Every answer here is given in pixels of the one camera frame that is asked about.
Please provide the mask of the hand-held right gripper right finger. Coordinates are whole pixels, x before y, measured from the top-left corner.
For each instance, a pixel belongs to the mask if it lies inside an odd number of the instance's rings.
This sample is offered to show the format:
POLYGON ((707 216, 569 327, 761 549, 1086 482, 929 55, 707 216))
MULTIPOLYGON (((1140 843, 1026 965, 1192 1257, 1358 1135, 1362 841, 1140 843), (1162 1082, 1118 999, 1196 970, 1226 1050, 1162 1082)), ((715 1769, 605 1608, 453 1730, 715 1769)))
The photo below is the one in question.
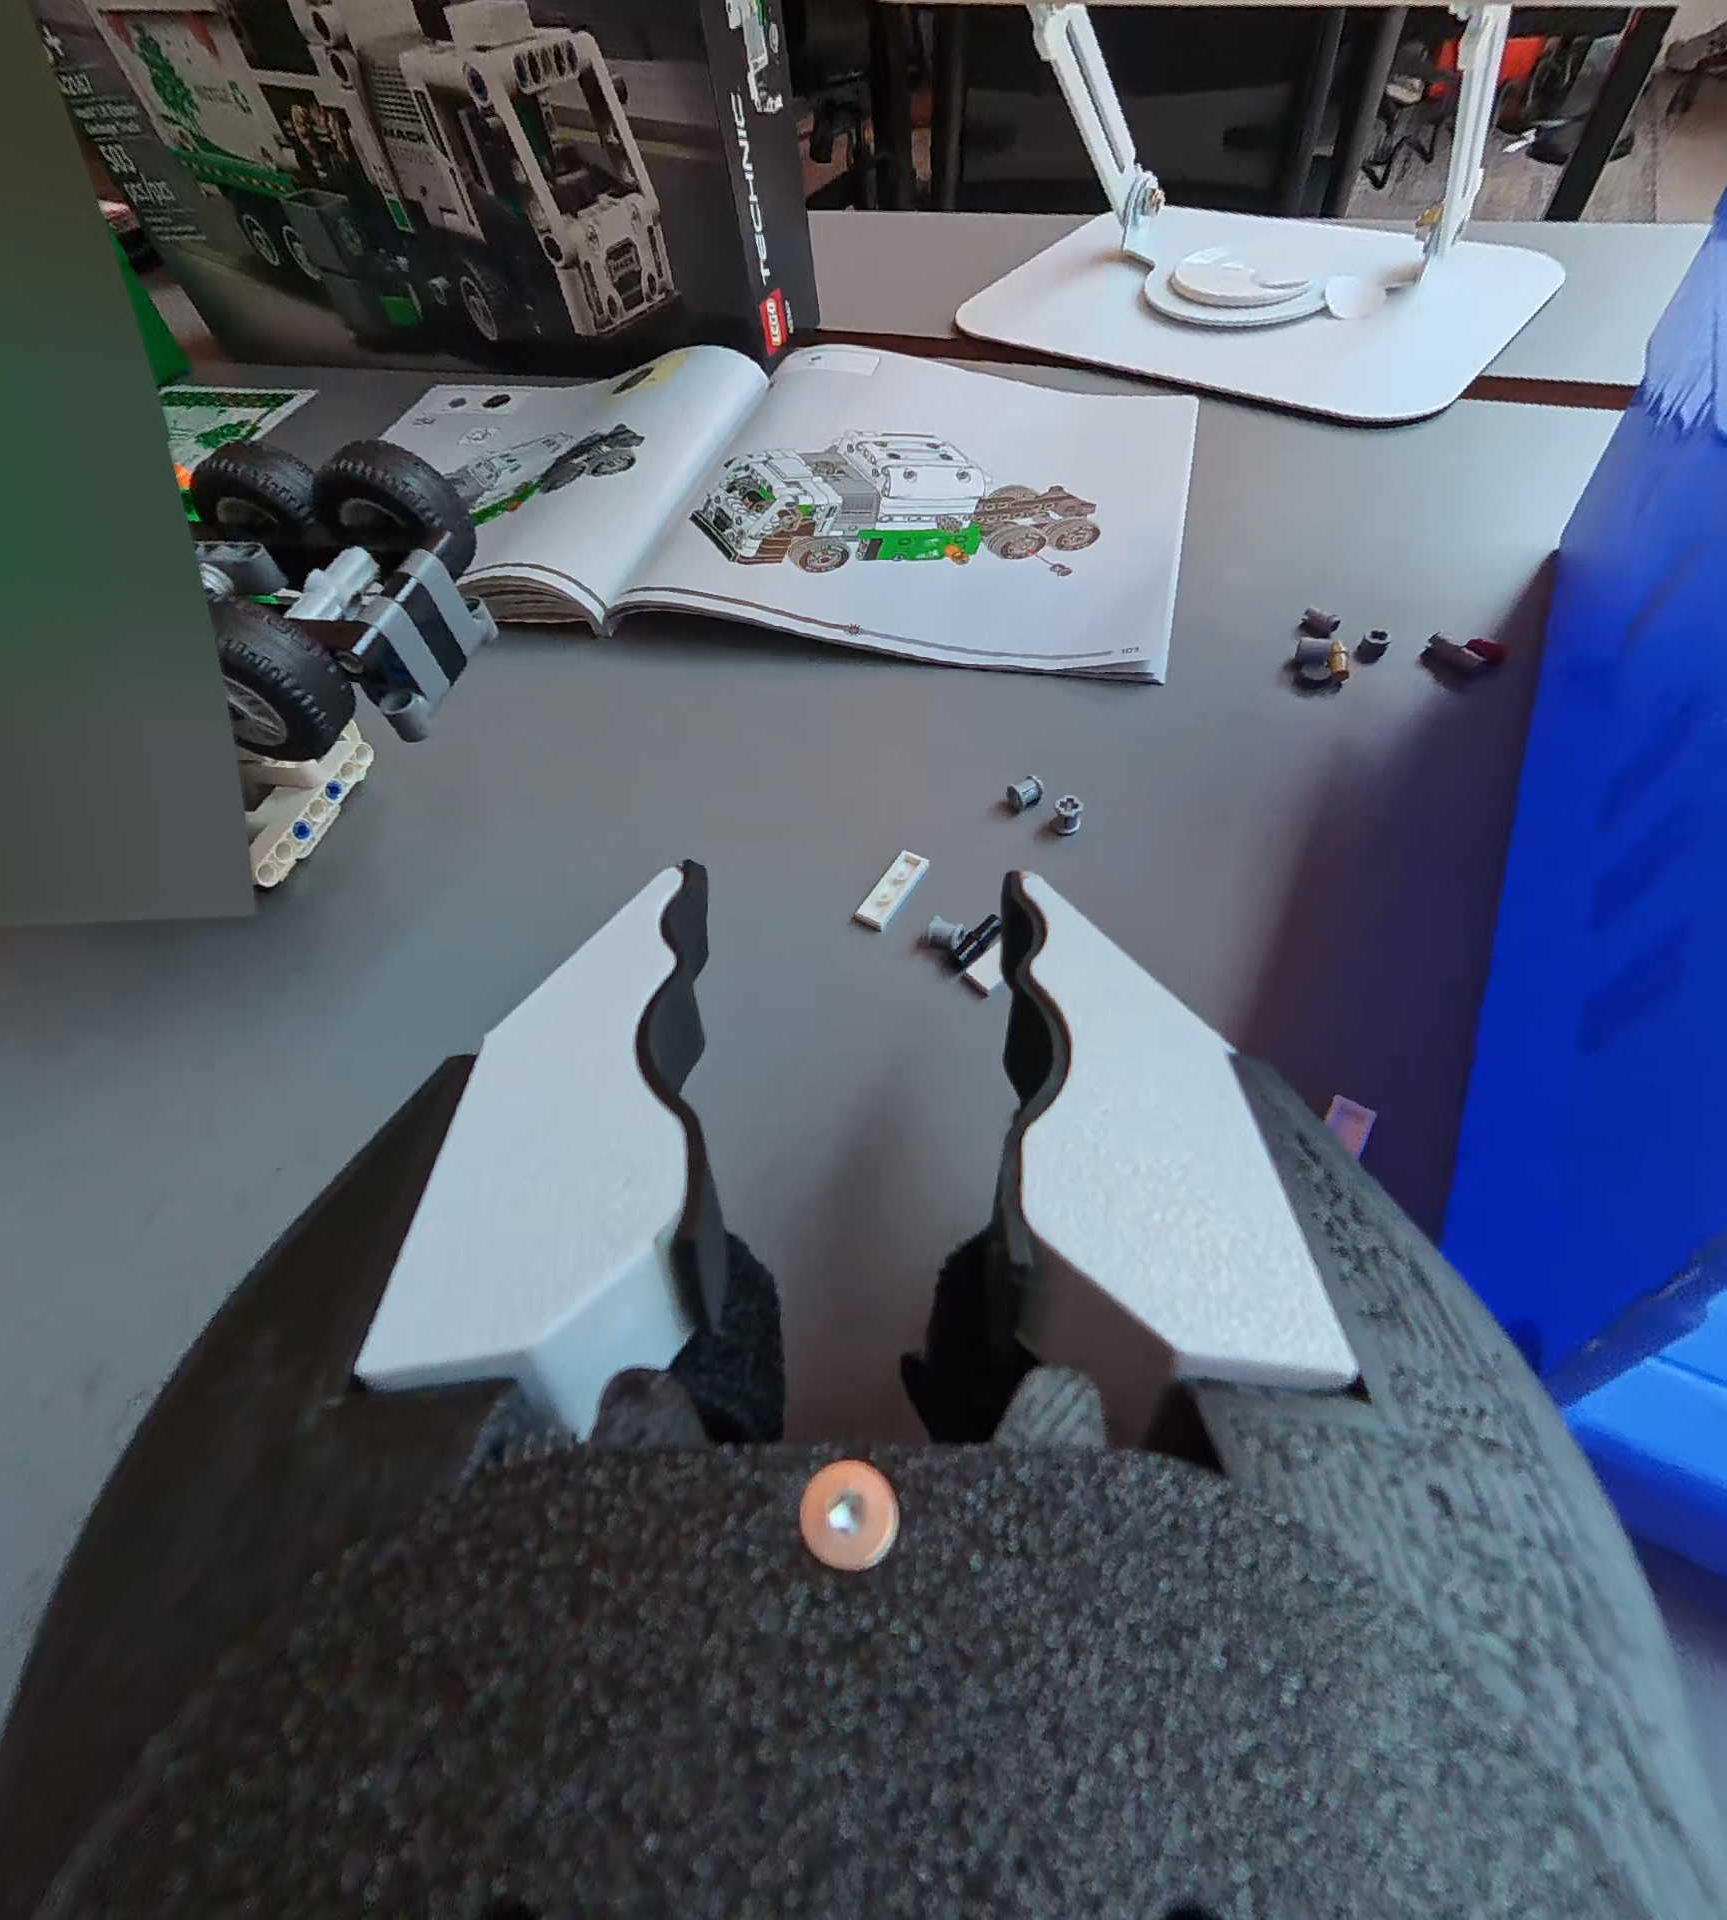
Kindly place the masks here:
POLYGON ((1094 1387, 1116 1447, 1180 1387, 1352 1391, 1240 1057, 1042 876, 1006 875, 998 920, 994 1261, 1024 1354, 1094 1387))

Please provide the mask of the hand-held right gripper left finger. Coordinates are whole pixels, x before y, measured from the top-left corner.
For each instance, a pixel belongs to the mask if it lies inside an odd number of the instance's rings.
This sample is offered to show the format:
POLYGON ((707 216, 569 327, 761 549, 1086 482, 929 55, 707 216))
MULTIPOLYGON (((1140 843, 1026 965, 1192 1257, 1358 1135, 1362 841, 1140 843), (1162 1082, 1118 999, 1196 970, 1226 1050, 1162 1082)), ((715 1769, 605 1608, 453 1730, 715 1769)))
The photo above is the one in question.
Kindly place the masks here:
POLYGON ((701 1122, 705 869, 657 873, 495 1024, 465 1076, 355 1381, 509 1381, 587 1437, 607 1383, 717 1333, 731 1257, 701 1122))

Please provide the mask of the lego truck model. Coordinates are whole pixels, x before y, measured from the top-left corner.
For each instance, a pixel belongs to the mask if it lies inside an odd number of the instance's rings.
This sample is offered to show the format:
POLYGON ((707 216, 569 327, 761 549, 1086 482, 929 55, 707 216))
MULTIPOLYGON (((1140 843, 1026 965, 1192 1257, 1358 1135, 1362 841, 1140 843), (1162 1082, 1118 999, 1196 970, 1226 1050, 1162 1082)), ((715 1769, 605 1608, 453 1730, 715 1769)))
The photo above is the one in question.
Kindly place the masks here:
POLYGON ((185 506, 231 718, 251 883, 277 888, 367 776, 369 702, 423 742, 495 639, 461 586, 475 524, 443 475, 383 441, 311 466, 261 441, 209 452, 185 506))

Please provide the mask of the open lego instruction booklet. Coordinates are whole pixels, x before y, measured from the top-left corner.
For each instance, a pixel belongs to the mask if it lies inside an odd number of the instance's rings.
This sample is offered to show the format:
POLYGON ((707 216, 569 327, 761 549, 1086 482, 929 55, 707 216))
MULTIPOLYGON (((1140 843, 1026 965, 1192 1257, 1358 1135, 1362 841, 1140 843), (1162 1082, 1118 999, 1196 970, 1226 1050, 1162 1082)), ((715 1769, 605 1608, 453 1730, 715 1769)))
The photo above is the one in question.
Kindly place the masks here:
POLYGON ((1198 405, 833 346, 443 384, 387 431, 501 624, 683 614, 861 655, 1160 684, 1198 405))

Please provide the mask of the black lego set box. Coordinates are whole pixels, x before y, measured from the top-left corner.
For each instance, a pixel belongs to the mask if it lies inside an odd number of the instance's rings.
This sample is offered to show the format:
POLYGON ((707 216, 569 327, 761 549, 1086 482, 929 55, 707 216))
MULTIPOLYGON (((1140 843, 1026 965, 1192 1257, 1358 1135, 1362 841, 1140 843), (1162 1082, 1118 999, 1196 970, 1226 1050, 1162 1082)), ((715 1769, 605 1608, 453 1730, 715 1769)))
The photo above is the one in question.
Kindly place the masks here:
POLYGON ((39 3, 65 108, 261 366, 621 372, 819 329, 779 4, 39 3))

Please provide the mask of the blue plastic bin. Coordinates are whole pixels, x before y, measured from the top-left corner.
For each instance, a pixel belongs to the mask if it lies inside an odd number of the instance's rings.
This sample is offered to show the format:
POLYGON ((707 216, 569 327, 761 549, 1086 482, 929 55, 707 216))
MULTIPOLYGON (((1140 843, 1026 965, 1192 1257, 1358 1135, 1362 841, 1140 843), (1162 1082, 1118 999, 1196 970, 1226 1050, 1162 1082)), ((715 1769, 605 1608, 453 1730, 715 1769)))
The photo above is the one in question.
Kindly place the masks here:
POLYGON ((1442 1253, 1727 1579, 1727 190, 1554 557, 1442 1253))

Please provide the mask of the green and white sticker sheet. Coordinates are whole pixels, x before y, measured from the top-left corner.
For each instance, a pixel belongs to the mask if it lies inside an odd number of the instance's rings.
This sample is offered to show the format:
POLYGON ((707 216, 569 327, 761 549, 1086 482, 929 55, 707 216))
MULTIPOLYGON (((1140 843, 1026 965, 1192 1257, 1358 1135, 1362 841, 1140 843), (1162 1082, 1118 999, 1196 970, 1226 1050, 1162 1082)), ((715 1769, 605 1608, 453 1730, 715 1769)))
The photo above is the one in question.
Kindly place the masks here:
POLYGON ((159 389, 157 400, 179 489, 189 489, 195 469, 209 454, 259 438, 313 397, 307 389, 203 389, 185 383, 159 389))

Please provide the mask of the white document stand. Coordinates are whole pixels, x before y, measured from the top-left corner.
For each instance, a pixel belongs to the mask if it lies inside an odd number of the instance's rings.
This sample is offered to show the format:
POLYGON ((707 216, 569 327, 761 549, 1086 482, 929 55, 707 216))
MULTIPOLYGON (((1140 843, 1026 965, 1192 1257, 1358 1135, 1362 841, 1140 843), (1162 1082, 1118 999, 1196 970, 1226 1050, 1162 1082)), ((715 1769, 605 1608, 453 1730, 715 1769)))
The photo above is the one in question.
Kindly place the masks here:
POLYGON ((1480 186, 1508 10, 1454 4, 1442 197, 1412 233, 1168 204, 1132 147, 1080 4, 1030 4, 1108 211, 964 301, 972 341, 1292 414, 1426 420, 1552 299, 1562 269, 1462 238, 1480 186))

